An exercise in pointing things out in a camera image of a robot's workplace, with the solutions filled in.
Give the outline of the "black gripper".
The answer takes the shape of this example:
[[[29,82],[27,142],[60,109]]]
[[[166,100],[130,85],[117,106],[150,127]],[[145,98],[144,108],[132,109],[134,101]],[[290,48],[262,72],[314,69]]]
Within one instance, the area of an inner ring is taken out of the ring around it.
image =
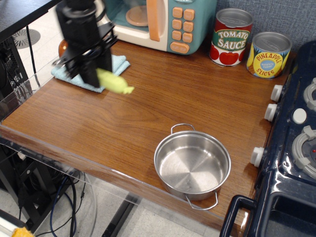
[[[111,47],[117,42],[112,22],[99,26],[93,0],[63,0],[56,14],[68,48],[61,57],[67,76],[100,87],[96,68],[112,72]]]

